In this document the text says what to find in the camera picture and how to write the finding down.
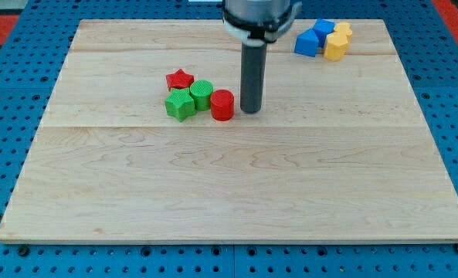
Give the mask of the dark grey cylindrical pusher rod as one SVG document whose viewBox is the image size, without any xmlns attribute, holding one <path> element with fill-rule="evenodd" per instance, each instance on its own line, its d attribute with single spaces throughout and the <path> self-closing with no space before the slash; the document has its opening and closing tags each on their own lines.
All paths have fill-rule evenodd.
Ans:
<svg viewBox="0 0 458 278">
<path fill-rule="evenodd" d="M 242 44 L 241 52 L 241 110 L 246 114 L 258 113 L 262 106 L 267 44 Z"/>
</svg>

